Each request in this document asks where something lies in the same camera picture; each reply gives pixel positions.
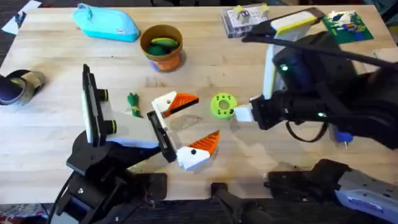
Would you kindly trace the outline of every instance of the plastic container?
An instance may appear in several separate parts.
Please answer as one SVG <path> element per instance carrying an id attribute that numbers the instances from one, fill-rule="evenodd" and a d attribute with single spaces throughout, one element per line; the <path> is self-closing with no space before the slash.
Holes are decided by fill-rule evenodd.
<path id="1" fill-rule="evenodd" d="M 178 42 L 178 47 L 167 55 L 151 55 L 146 52 L 150 42 L 154 38 L 167 37 Z M 170 25 L 156 25 L 148 28 L 142 34 L 140 40 L 141 49 L 150 60 L 152 66 L 163 72 L 176 69 L 181 63 L 182 35 L 177 28 Z"/>

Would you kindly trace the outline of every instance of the green object in cup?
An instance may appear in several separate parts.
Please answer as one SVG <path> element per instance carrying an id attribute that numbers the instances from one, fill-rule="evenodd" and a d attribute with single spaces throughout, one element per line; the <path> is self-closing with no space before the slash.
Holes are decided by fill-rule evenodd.
<path id="1" fill-rule="evenodd" d="M 166 55 L 166 50 L 159 45 L 150 45 L 147 48 L 147 53 L 155 56 Z"/>

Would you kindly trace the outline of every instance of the green toy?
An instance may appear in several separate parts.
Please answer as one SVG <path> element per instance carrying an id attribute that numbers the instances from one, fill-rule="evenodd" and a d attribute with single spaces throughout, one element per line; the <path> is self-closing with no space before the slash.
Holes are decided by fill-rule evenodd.
<path id="1" fill-rule="evenodd" d="M 129 104 L 131 106 L 132 115 L 140 118 L 141 117 L 141 113 L 140 113 L 139 108 L 138 108 L 138 101 L 139 101 L 138 94 L 130 93 L 127 96 L 127 100 L 129 101 Z"/>
<path id="2" fill-rule="evenodd" d="M 147 53 L 155 56 L 166 55 L 166 50 L 158 45 L 150 45 L 147 48 Z"/>
<path id="3" fill-rule="evenodd" d="M 166 37 L 161 37 L 161 38 L 154 38 L 150 41 L 150 43 L 152 45 L 158 45 L 158 46 L 162 46 L 162 47 L 167 47 L 169 49 L 172 48 L 176 48 L 178 47 L 178 42 L 170 39 L 170 38 L 166 38 Z"/>
<path id="4" fill-rule="evenodd" d="M 227 109 L 221 109 L 220 103 L 224 102 L 228 105 Z M 237 106 L 235 97 L 228 93 L 217 93 L 211 99 L 211 112 L 219 119 L 228 119 L 234 116 L 234 107 Z"/>

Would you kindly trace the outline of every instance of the circuit board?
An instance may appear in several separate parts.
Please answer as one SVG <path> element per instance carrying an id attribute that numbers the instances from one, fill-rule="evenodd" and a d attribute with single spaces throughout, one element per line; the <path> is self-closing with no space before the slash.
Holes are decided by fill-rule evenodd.
<path id="1" fill-rule="evenodd" d="M 372 34 L 355 11 L 331 12 L 323 18 L 337 44 L 373 39 Z"/>

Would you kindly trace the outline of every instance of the black cable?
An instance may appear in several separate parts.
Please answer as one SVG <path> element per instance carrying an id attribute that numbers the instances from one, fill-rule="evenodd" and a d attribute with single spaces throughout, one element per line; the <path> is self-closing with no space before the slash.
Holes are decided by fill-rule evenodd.
<path id="1" fill-rule="evenodd" d="M 352 52 L 346 52 L 344 50 L 335 50 L 335 49 L 326 49 L 326 48 L 319 48 L 316 46 L 308 45 L 308 44 L 299 44 L 296 42 L 292 42 L 289 40 L 279 40 L 279 39 L 273 39 L 269 37 L 259 37 L 255 35 L 248 35 L 242 39 L 242 42 L 258 42 L 258 43 L 265 43 L 265 44 L 276 44 L 284 47 L 291 47 L 294 49 L 300 49 L 300 50 L 307 50 L 311 52 L 317 52 L 320 54 L 325 54 L 325 55 L 330 55 L 334 57 L 343 57 L 351 60 L 355 60 L 358 62 L 363 62 L 367 63 L 370 65 L 375 65 L 378 67 L 385 67 L 385 68 L 391 68 L 394 70 L 398 70 L 398 64 L 396 63 L 391 63 L 387 62 L 385 60 L 365 56 L 365 55 L 360 55 Z"/>
<path id="2" fill-rule="evenodd" d="M 293 138 L 295 138 L 296 140 L 299 140 L 299 141 L 302 141 L 302 142 L 316 142 L 317 140 L 321 139 L 322 136 L 326 133 L 326 130 L 328 129 L 329 123 L 324 122 L 324 123 L 322 124 L 321 129 L 319 130 L 319 133 L 315 136 L 314 139 L 311 139 L 311 140 L 306 140 L 306 139 L 302 139 L 302 138 L 298 137 L 298 136 L 293 132 L 292 127 L 290 126 L 290 121 L 287 121 L 285 125 L 286 125 L 286 129 L 287 129 L 287 131 L 289 132 L 289 134 L 290 134 Z"/>
<path id="3" fill-rule="evenodd" d="M 136 207 L 135 209 L 133 209 L 133 210 L 130 212 L 130 214 L 128 214 L 128 215 L 126 216 L 126 218 L 125 218 L 120 224 L 125 223 L 125 222 L 130 218 L 130 216 L 131 216 L 134 212 L 136 212 L 136 210 L 137 210 L 138 208 L 140 208 L 140 207 L 143 206 L 143 205 L 144 205 L 144 203 L 141 203 L 140 205 L 137 205 L 137 207 Z"/>
<path id="4" fill-rule="evenodd" d="M 72 173 L 70 174 L 69 178 L 68 178 L 67 181 L 64 183 L 64 185 L 62 186 L 60 192 L 58 193 L 57 198 L 56 198 L 55 201 L 54 201 L 54 204 L 51 206 L 51 210 L 50 210 L 49 216 L 47 217 L 47 221 L 45 222 L 45 224 L 51 224 L 51 220 L 52 220 L 52 217 L 54 216 L 55 208 L 57 207 L 58 201 L 61 199 L 61 196 L 63 195 L 64 191 L 65 191 L 66 188 L 68 187 L 69 181 L 70 181 L 70 179 L 72 178 L 73 173 L 74 173 L 74 172 L 72 172 Z"/>
<path id="5" fill-rule="evenodd" d="M 47 211 L 46 207 L 40 203 L 40 206 L 42 207 L 42 210 L 44 211 L 44 213 L 47 215 L 47 218 L 49 217 L 49 212 Z"/>

